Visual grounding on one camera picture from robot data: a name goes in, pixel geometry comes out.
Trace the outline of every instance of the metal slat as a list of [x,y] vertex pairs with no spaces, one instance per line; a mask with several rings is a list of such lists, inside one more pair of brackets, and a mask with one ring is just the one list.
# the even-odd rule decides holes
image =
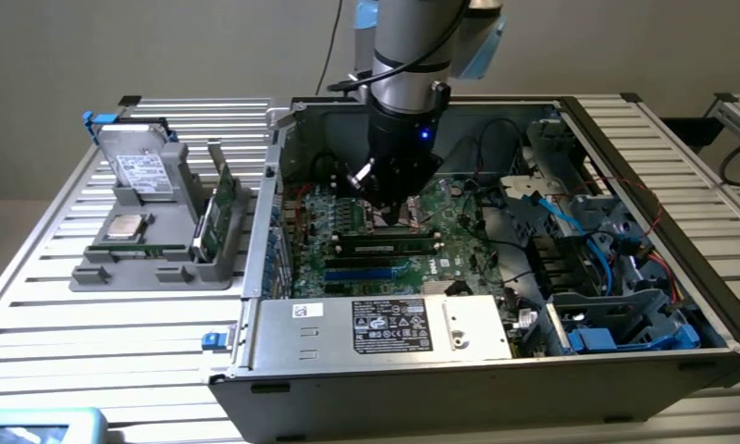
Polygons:
[[706,214],[730,214],[736,219],[738,216],[723,203],[670,203],[664,205],[671,215],[678,213],[706,213]]
[[740,280],[740,259],[711,259],[708,262],[724,279]]
[[0,379],[0,394],[9,395],[20,392],[54,392],[81,389],[199,386],[201,384],[203,374],[196,370],[85,376],[13,377]]
[[740,256],[740,240],[695,240],[694,245],[708,258]]
[[688,398],[668,407],[659,413],[659,416],[714,414],[719,410],[728,413],[740,412],[740,396],[730,396],[722,399],[716,397]]
[[82,258],[77,255],[74,258],[52,258],[29,260],[22,270],[22,277],[29,279],[68,279],[72,276],[72,270],[82,262]]
[[647,139],[616,139],[610,137],[610,142],[619,151],[627,150],[670,150],[667,141],[660,138]]
[[631,162],[679,162],[680,157],[668,150],[620,150],[624,159]]
[[599,127],[604,128],[648,128],[647,122],[639,117],[602,117],[595,119]]
[[133,342],[0,347],[0,361],[9,359],[69,358],[74,356],[196,353],[203,351],[201,343],[200,339],[142,340],[142,338],[137,338]]
[[147,443],[243,443],[239,431],[227,420],[192,423],[142,424],[121,427],[124,442]]
[[691,174],[694,170],[691,166],[683,162],[639,162],[636,163],[636,172],[639,177],[644,178],[647,176],[671,176],[672,174]]
[[235,301],[113,302],[57,306],[4,307],[1,328],[141,326],[236,321]]
[[70,330],[1,330],[0,347],[122,343],[142,340],[181,340],[203,338],[208,331],[225,327],[229,323],[196,326],[153,326],[153,327],[104,327]]
[[203,367],[225,364],[227,361],[223,354],[201,353],[9,361],[0,363],[0,378],[200,370]]
[[678,222],[678,226],[683,230],[715,230],[715,229],[728,229],[728,230],[740,230],[740,220],[732,219],[712,219],[712,220],[690,220],[684,219]]
[[[239,258],[237,266],[243,268],[247,256]],[[6,301],[13,303],[22,302],[98,302],[98,301],[121,301],[121,300],[169,300],[169,299],[208,299],[219,298],[225,295],[235,295],[241,286],[243,277],[236,277],[231,288],[227,290],[181,290],[181,291],[70,291],[68,276],[65,280],[54,280],[48,282],[25,282],[17,284],[6,293]]]
[[634,109],[631,109],[630,106],[623,106],[619,108],[590,107],[586,110],[587,114],[591,117],[639,117],[639,113]]
[[225,417],[224,409],[216,402],[149,407],[113,407],[101,409],[101,413],[110,424],[223,420]]
[[696,176],[643,176],[644,185],[654,191],[659,190],[703,190],[707,184]]
[[132,407],[138,405],[183,405],[213,402],[207,386],[172,388],[88,389],[49,393],[0,395],[0,408],[21,405],[26,409],[73,408],[93,405]]
[[722,222],[732,222],[735,220],[738,220],[735,213],[730,212],[730,213],[711,213],[711,214],[704,214],[704,213],[670,213],[672,219],[675,219],[678,221],[678,225],[680,225],[680,223],[683,221],[687,220],[699,220],[702,222],[712,222],[716,220],[720,220]]
[[683,228],[683,233],[686,233],[686,236],[688,236],[690,240],[707,239],[707,238],[740,239],[740,228],[720,228],[720,229]]
[[708,437],[686,437],[686,438],[658,438],[647,441],[618,441],[616,444],[740,444],[740,435],[735,435],[735,431],[730,435],[712,435]]
[[655,130],[648,125],[644,125],[643,128],[600,127],[600,129],[610,139],[654,139],[655,141],[660,139]]

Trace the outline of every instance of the blue cable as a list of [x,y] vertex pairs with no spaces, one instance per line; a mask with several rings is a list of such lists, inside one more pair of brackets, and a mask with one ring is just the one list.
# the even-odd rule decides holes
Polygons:
[[[545,199],[540,198],[537,203],[556,217],[559,217],[565,222],[568,222],[569,225],[572,225],[576,228],[576,231],[579,231],[579,234],[582,236],[586,236],[587,233],[584,231],[584,228],[582,227],[582,224],[579,223],[579,221],[576,219],[574,219],[572,217],[565,215],[561,211],[559,211],[559,208],[556,208],[553,205],[551,205],[551,203]],[[606,296],[608,296],[612,292],[612,283],[615,282],[615,277],[612,276],[612,268],[611,268],[611,266],[608,266],[608,261],[606,260],[606,256],[603,255],[603,252],[600,251],[600,248],[599,248],[598,244],[595,243],[595,241],[591,238],[587,238],[587,246],[590,247],[590,250],[592,251],[592,253],[600,259],[600,264],[603,265],[603,272],[606,273]]]

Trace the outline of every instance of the power supply label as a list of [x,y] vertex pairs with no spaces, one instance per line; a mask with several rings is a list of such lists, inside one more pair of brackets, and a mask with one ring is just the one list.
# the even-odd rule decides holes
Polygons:
[[423,299],[353,301],[353,349],[359,354],[432,352]]

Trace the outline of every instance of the robotic arm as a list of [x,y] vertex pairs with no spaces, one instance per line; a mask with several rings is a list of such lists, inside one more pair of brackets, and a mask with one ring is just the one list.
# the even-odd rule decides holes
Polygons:
[[348,179],[391,222],[407,197],[421,191],[441,166],[432,150],[451,99],[445,80],[457,29],[471,6],[499,16],[501,2],[380,0],[377,6],[372,75],[329,90],[369,87],[368,161]]

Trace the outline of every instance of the green circuit board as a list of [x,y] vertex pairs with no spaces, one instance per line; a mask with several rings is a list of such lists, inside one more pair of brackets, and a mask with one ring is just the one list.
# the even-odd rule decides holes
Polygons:
[[[297,270],[293,298],[443,294],[456,280],[467,283],[473,294],[501,294],[499,269],[487,267],[493,251],[456,222],[468,196],[463,186],[460,180],[435,179],[420,196],[404,205],[400,223],[392,227],[383,226],[380,214],[373,213],[363,200],[337,198],[321,187],[312,189],[301,199],[300,228],[293,234]],[[465,212],[473,215],[472,199]],[[341,262],[335,251],[336,234],[345,242],[343,245],[360,239],[357,244],[379,246],[356,247],[368,249],[369,257],[359,254],[361,257]],[[395,240],[384,242],[376,238]],[[417,252],[392,252],[393,248]],[[341,266],[352,260],[367,260],[368,266]]]

